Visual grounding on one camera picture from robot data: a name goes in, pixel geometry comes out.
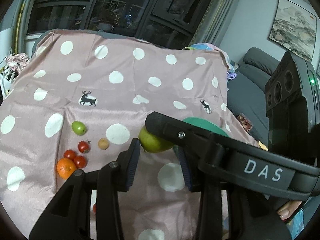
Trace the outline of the right hand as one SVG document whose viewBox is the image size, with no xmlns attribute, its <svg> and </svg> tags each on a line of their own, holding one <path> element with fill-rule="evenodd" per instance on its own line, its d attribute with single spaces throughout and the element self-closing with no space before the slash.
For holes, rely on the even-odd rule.
<svg viewBox="0 0 320 240">
<path fill-rule="evenodd" d="M 277 214 L 281 220 L 286 220 L 299 208 L 301 203 L 301 201 L 290 200 L 277 211 Z"/>
</svg>

